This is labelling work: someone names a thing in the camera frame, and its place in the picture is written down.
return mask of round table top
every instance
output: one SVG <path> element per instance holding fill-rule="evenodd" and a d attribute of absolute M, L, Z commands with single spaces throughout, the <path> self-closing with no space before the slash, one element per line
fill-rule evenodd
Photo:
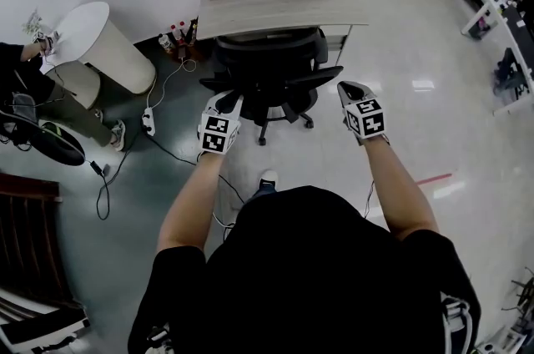
<path fill-rule="evenodd" d="M 43 62 L 41 72 L 81 58 L 97 41 L 108 17 L 109 5 L 101 2 L 85 3 L 68 13 L 55 29 L 59 33 L 55 53 L 47 56 L 49 64 Z"/>

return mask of office desk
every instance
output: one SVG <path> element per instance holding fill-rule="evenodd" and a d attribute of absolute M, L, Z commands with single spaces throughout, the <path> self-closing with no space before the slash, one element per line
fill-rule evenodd
<path fill-rule="evenodd" d="M 510 48 L 516 61 L 521 65 L 521 71 L 525 75 L 529 94 L 523 94 L 518 100 L 493 112 L 494 115 L 511 112 L 526 105 L 532 105 L 534 94 L 534 82 L 532 70 L 534 69 L 534 40 L 522 23 L 519 12 L 514 7 L 507 8 L 500 17 L 496 18 L 501 28 L 505 29 L 510 39 Z"/>
<path fill-rule="evenodd" d="M 201 0 L 197 39 L 317 26 L 341 52 L 352 27 L 366 24 L 364 0 Z"/>
<path fill-rule="evenodd" d="M 469 22 L 467 22 L 466 26 L 461 29 L 461 33 L 467 35 L 469 29 L 471 29 L 489 10 L 497 21 L 497 24 L 506 32 L 510 48 L 514 53 L 516 61 L 521 65 L 521 70 L 525 75 L 526 83 L 531 92 L 529 94 L 524 94 L 511 104 L 496 109 L 493 111 L 494 115 L 511 112 L 515 109 L 519 109 L 525 104 L 531 104 L 532 94 L 534 93 L 534 83 L 532 82 L 531 77 L 531 71 L 534 68 L 534 42 L 526 28 L 519 28 L 517 26 L 517 22 L 521 20 L 521 16 L 515 8 L 508 7 L 504 10 L 503 14 L 501 14 L 501 5 L 505 4 L 506 6 L 505 1 L 506 0 L 483 0 L 484 5 L 481 9 L 471 18 L 471 20 L 469 20 Z"/>

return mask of power strip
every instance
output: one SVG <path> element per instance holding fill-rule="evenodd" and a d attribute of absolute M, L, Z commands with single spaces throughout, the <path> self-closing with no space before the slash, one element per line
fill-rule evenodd
<path fill-rule="evenodd" d="M 154 136 L 156 134 L 156 125 L 154 123 L 154 112 L 152 112 L 152 108 L 148 107 L 144 110 L 141 121 L 146 133 Z"/>

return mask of sneaker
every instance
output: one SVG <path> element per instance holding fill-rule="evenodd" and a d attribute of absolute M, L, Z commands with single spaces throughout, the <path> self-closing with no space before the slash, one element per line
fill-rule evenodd
<path fill-rule="evenodd" d="M 100 120 L 100 123 L 103 122 L 103 111 L 100 109 L 94 110 L 94 116 L 97 117 Z"/>
<path fill-rule="evenodd" d="M 278 184 L 278 174 L 274 170 L 266 170 L 259 178 L 258 189 L 260 190 L 264 185 L 273 185 L 276 188 Z"/>
<path fill-rule="evenodd" d="M 124 125 L 123 120 L 118 119 L 115 126 L 111 129 L 111 132 L 117 136 L 117 140 L 111 145 L 115 148 L 116 151 L 121 151 L 124 148 L 124 135 L 126 134 L 126 125 Z"/>

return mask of black t-shirt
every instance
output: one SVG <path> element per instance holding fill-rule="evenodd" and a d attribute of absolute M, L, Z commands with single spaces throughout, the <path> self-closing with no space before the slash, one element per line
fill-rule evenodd
<path fill-rule="evenodd" d="M 398 241 L 338 195 L 297 188 L 245 205 L 207 263 L 195 247 L 161 251 L 128 351 L 168 323 L 175 352 L 442 353 L 442 292 L 470 304 L 472 346 L 480 306 L 447 238 Z"/>
<path fill-rule="evenodd" d="M 23 48 L 23 45 L 0 43 L 0 97 L 5 99 L 11 92 L 25 93 L 32 96 L 36 104 L 41 104 L 50 97 L 55 83 L 39 70 L 42 64 L 39 56 L 27 62 L 20 61 Z"/>

